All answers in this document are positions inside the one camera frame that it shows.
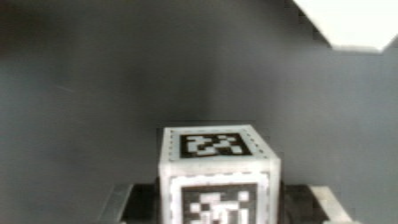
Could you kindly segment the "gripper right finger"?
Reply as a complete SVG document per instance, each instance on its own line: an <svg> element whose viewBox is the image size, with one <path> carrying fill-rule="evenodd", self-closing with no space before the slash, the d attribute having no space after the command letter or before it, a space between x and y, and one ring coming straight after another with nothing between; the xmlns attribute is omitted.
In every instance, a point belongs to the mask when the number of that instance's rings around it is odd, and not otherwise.
<svg viewBox="0 0 398 224"><path fill-rule="evenodd" d="M327 186L310 186L310 190L327 216L322 224L359 224L347 213L331 188Z"/></svg>

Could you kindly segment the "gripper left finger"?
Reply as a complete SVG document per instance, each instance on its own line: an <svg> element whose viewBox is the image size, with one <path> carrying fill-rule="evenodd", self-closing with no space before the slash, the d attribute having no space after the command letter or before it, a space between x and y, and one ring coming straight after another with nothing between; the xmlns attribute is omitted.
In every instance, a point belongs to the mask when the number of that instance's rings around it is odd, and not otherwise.
<svg viewBox="0 0 398 224"><path fill-rule="evenodd" d="M134 184L118 184L112 188L96 224L127 224L123 213L132 196Z"/></svg>

